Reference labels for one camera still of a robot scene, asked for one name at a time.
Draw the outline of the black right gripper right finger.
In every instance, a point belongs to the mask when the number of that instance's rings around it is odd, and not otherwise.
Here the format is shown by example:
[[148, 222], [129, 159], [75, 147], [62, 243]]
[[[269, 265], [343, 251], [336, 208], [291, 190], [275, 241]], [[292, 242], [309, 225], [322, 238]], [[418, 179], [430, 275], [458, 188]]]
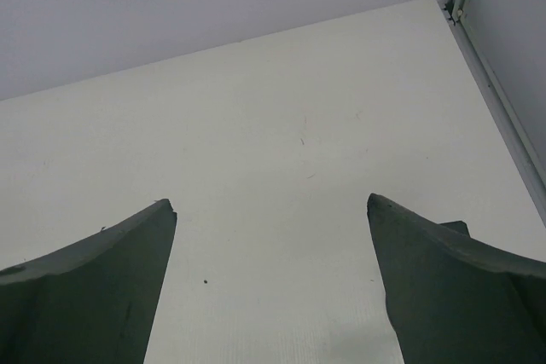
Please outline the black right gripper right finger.
[[543, 363], [545, 264], [435, 223], [379, 194], [367, 202], [386, 312], [406, 363]]

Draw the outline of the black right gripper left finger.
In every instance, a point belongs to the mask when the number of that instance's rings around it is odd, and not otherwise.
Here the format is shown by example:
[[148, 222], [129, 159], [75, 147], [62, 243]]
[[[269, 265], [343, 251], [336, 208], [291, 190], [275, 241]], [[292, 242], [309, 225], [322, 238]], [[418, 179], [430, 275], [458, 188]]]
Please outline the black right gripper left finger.
[[176, 232], [161, 199], [1, 272], [3, 363], [142, 363]]

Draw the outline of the aluminium right frame post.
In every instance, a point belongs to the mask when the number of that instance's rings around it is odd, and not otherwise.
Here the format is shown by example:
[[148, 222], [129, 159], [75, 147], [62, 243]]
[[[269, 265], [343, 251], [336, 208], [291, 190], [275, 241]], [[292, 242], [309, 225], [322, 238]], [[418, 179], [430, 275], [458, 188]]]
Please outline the aluminium right frame post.
[[447, 0], [443, 10], [543, 217], [545, 0]]

